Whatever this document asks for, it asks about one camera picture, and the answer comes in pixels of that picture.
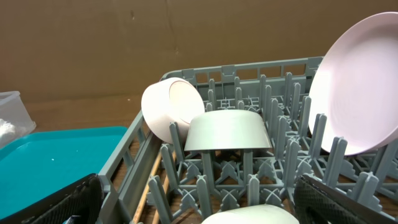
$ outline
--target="gray bowl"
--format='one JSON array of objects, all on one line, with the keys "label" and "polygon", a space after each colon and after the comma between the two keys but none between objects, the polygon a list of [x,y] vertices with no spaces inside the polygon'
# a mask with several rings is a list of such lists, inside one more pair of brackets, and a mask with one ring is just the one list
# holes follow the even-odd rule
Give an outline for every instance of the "gray bowl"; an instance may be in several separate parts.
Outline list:
[{"label": "gray bowl", "polygon": [[192,119],[185,151],[271,147],[260,115],[244,110],[220,110]]}]

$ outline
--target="teal tray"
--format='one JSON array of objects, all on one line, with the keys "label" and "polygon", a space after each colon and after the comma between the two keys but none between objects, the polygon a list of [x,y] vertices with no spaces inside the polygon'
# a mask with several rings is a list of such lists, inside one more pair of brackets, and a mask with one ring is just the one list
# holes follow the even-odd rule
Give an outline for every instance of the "teal tray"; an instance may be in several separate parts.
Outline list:
[{"label": "teal tray", "polygon": [[99,173],[125,127],[34,133],[0,149],[0,219]]}]

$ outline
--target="gray plastic dish rack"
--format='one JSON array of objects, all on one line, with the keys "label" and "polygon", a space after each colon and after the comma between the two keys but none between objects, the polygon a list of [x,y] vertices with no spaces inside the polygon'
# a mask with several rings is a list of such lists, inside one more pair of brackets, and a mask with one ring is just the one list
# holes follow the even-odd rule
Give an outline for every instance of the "gray plastic dish rack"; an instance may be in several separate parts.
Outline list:
[{"label": "gray plastic dish rack", "polygon": [[[312,137],[308,136],[308,117],[311,99],[308,91],[322,57],[280,60],[273,62],[247,63],[207,68],[177,70],[166,73],[162,79],[184,78],[197,88],[207,111],[212,110],[250,110],[260,113],[264,119],[273,153],[264,151],[257,157],[250,150],[243,155],[230,153],[235,161],[217,162],[212,152],[191,152],[185,155],[179,140],[176,124],[170,124],[173,144],[163,144],[152,132],[144,134],[144,118],[140,112],[124,135],[117,148],[102,168],[99,176],[106,196],[98,223],[131,222],[142,192],[149,184],[147,203],[155,205],[163,224],[171,223],[185,210],[192,208],[202,219],[213,212],[210,195],[220,201],[220,211],[239,208],[239,200],[246,196],[248,205],[267,203],[283,207],[287,199],[294,205],[295,180],[302,174],[316,174],[313,178],[336,189],[349,198],[393,219],[382,212],[376,192],[395,201],[398,200],[398,183],[384,182],[386,177],[398,179],[398,141],[358,156],[345,157],[347,141],[335,138],[329,156],[323,156],[321,143],[327,117],[317,116]],[[285,73],[290,65],[305,65],[304,74],[294,76]],[[260,70],[266,67],[281,67],[280,77],[267,78]],[[257,69],[257,79],[240,80],[238,70]],[[221,73],[221,81],[209,78],[209,73]],[[198,83],[196,76],[205,73],[207,83]],[[129,145],[138,137],[140,148],[132,158]],[[166,201],[159,177],[149,177],[150,170],[159,152],[162,154],[162,167],[170,180],[170,191],[182,196],[180,209],[172,213]],[[177,161],[172,159],[176,152]],[[127,174],[115,190],[111,176],[124,159]],[[221,172],[215,180],[214,170]],[[354,183],[339,183],[339,175]],[[268,178],[271,184],[260,184]],[[196,184],[187,184],[197,179]],[[238,184],[223,184],[227,178]]]}]

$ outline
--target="clear plastic container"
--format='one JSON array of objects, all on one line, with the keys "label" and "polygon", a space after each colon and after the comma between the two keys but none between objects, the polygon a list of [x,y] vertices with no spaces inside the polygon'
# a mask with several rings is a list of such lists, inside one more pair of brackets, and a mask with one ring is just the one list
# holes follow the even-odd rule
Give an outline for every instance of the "clear plastic container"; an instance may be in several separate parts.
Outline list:
[{"label": "clear plastic container", "polygon": [[0,93],[0,149],[36,128],[19,95],[18,91]]}]

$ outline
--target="pink plate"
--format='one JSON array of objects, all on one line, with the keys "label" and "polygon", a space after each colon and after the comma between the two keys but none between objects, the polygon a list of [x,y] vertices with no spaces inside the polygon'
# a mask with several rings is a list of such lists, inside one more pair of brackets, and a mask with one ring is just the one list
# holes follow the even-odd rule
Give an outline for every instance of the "pink plate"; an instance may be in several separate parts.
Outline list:
[{"label": "pink plate", "polygon": [[348,141],[346,155],[377,149],[398,138],[398,12],[368,17],[347,30],[315,75],[309,126],[328,117],[322,149]]}]

